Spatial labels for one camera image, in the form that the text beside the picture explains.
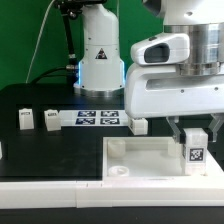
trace black cable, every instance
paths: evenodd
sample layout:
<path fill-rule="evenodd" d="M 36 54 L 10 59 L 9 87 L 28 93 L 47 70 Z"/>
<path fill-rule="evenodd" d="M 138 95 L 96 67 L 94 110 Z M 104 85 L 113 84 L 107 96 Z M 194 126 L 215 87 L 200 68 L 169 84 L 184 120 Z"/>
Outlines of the black cable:
<path fill-rule="evenodd" d="M 41 74 L 40 76 L 38 76 L 37 78 L 35 78 L 33 81 L 30 82 L 30 84 L 36 84 L 40 79 L 45 78 L 45 77 L 55 77 L 55 75 L 49 75 L 53 72 L 57 72 L 57 71 L 67 71 L 66 67 L 58 67 L 58 68 L 53 68 L 50 69 L 46 72 L 44 72 L 43 74 Z"/>
<path fill-rule="evenodd" d="M 68 15 L 65 14 L 64 10 L 61 10 L 63 22 L 64 22 L 64 27 L 65 27 L 65 34 L 66 34 L 66 39 L 67 39 L 67 45 L 68 45 L 68 52 L 69 55 L 75 54 L 74 50 L 74 44 L 72 40 L 72 31 L 69 23 L 69 18 Z"/>
<path fill-rule="evenodd" d="M 41 77 L 40 79 L 44 79 L 44 78 L 54 78 L 54 77 L 67 77 L 68 75 L 46 75 L 44 77 Z"/>

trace warning label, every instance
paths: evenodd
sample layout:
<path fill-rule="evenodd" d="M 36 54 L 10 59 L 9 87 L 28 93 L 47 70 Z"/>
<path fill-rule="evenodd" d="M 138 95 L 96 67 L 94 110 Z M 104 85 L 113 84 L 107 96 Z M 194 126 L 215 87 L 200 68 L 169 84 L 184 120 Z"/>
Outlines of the warning label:
<path fill-rule="evenodd" d="M 103 48 L 100 49 L 99 53 L 96 56 L 96 59 L 107 59 L 107 56 L 106 56 Z"/>

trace small white block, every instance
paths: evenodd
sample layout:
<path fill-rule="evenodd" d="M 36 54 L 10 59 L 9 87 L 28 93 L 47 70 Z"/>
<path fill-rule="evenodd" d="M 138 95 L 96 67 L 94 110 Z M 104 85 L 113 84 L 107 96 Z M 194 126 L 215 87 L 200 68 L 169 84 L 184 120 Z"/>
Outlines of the small white block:
<path fill-rule="evenodd" d="M 181 166 L 185 175 L 205 175 L 208 135 L 201 128 L 184 129 L 186 144 L 183 147 Z"/>
<path fill-rule="evenodd" d="M 57 110 L 44 111 L 44 116 L 48 131 L 61 130 L 61 121 Z"/>
<path fill-rule="evenodd" d="M 125 156 L 126 144 L 122 139 L 110 139 L 107 143 L 108 155 L 113 158 Z"/>
<path fill-rule="evenodd" d="M 145 118 L 128 118 L 128 127 L 134 135 L 146 135 L 148 133 L 148 121 Z"/>
<path fill-rule="evenodd" d="M 19 126 L 20 130 L 34 129 L 32 109 L 19 110 Z"/>

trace paper sheet with markers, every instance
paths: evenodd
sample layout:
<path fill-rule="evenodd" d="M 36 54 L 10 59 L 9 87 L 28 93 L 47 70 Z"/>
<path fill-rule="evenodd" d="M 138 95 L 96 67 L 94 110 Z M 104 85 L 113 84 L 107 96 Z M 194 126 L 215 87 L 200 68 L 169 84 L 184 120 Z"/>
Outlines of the paper sheet with markers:
<path fill-rule="evenodd" d="M 62 127 L 71 126 L 128 126 L 124 110 L 61 110 Z"/>

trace green background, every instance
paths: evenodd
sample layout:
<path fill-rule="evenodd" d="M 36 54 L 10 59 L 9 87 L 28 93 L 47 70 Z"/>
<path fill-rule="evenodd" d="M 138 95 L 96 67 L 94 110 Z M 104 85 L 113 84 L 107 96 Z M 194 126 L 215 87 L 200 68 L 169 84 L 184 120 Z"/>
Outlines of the green background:
<path fill-rule="evenodd" d="M 1 0 L 0 7 L 0 89 L 25 83 L 40 26 L 51 0 Z M 117 14 L 119 3 L 120 55 L 130 66 L 131 45 L 162 31 L 162 20 L 154 18 L 141 0 L 108 0 L 104 5 Z M 71 21 L 78 59 L 83 55 L 81 17 Z M 51 9 L 29 81 L 42 72 L 67 64 L 67 44 L 60 11 Z M 64 82 L 64 78 L 46 81 Z"/>

